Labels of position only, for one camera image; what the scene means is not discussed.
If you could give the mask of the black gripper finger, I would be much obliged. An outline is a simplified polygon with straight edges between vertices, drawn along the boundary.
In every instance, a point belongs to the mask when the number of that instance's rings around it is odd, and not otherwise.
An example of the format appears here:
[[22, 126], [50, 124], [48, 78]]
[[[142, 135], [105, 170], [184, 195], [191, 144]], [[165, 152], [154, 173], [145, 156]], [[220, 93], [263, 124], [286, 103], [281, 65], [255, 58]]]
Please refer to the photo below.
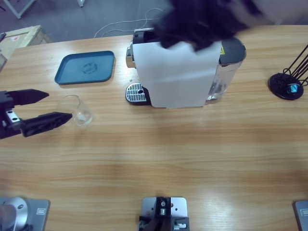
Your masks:
[[24, 137], [30, 137], [58, 128], [73, 117], [70, 113], [52, 112], [22, 121], [21, 132]]
[[204, 50], [206, 48], [209, 48], [212, 44], [213, 44], [212, 41], [205, 40], [205, 41], [201, 41], [201, 42], [192, 43], [192, 47], [193, 47], [195, 52], [198, 52], [198, 51]]
[[27, 105], [37, 103], [48, 96], [49, 94], [47, 92], [35, 89], [12, 91], [14, 105]]
[[163, 48], [170, 48], [182, 41], [185, 41], [185, 38], [179, 36], [162, 36], [160, 38], [160, 44]]

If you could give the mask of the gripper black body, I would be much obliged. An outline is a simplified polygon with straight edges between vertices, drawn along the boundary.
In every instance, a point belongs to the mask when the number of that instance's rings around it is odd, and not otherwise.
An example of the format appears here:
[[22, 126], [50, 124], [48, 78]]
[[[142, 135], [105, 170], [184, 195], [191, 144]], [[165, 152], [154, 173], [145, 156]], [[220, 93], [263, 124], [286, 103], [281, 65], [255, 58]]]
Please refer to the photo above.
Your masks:
[[271, 21], [255, 0], [172, 0], [154, 24], [161, 39], [221, 40]]
[[0, 92], [0, 138], [5, 139], [21, 134], [23, 120], [14, 112], [22, 103], [23, 90]]

